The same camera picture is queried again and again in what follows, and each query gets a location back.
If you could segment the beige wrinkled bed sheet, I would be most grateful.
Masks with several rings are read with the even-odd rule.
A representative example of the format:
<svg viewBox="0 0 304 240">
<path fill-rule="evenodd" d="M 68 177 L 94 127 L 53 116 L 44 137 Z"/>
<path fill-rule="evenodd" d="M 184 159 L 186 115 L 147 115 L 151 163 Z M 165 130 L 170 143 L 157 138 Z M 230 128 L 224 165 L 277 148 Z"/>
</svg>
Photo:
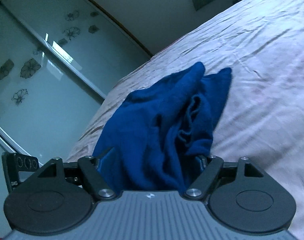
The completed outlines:
<svg viewBox="0 0 304 240">
<path fill-rule="evenodd" d="M 202 62 L 232 69 L 211 152 L 249 157 L 294 197 L 290 232 L 304 239 L 304 0 L 242 0 L 120 79 L 67 156 L 92 154 L 104 125 L 134 90 Z"/>
</svg>

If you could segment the glass sliding wardrobe door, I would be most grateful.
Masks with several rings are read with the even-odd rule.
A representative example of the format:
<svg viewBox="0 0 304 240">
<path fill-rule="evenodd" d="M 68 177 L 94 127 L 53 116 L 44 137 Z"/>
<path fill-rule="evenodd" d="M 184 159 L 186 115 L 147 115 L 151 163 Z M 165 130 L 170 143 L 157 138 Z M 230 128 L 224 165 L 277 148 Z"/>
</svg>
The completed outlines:
<svg viewBox="0 0 304 240">
<path fill-rule="evenodd" d="M 149 55 L 87 0 L 0 0 L 1 155 L 67 159 L 109 91 Z"/>
</svg>

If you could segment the dark blue knit sweater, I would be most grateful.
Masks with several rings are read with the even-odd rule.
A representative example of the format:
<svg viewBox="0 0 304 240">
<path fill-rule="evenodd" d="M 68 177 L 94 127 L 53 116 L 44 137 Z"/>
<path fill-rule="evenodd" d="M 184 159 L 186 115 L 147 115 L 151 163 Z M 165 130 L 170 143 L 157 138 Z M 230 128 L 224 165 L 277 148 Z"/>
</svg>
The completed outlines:
<svg viewBox="0 0 304 240">
<path fill-rule="evenodd" d="M 105 124 L 93 151 L 109 187 L 116 193 L 185 191 L 195 178 L 191 160 L 210 154 L 231 82 L 230 68 L 205 75 L 197 62 L 131 92 Z"/>
</svg>

